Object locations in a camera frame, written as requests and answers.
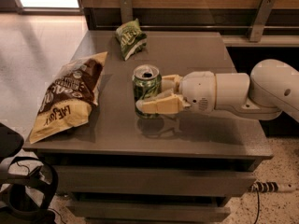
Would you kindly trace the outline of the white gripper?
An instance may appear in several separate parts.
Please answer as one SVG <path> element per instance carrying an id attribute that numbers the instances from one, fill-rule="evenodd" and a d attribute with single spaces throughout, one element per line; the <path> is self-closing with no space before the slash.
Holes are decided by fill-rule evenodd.
<path id="1" fill-rule="evenodd" d="M 210 113 L 216 103 L 216 77 L 210 71 L 191 72 L 184 78 L 162 76 L 162 91 L 157 96 L 138 100 L 136 108 L 144 114 L 177 114 L 187 107 L 194 113 Z"/>

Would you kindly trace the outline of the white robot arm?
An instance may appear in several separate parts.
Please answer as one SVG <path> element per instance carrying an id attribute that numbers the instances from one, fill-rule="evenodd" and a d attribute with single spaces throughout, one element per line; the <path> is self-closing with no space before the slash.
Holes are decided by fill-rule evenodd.
<path id="1" fill-rule="evenodd" d="M 271 120 L 286 113 L 299 121 L 299 72 L 274 59 L 257 63 L 250 74 L 194 71 L 162 77 L 162 90 L 135 102 L 144 114 L 225 110 L 247 119 Z"/>

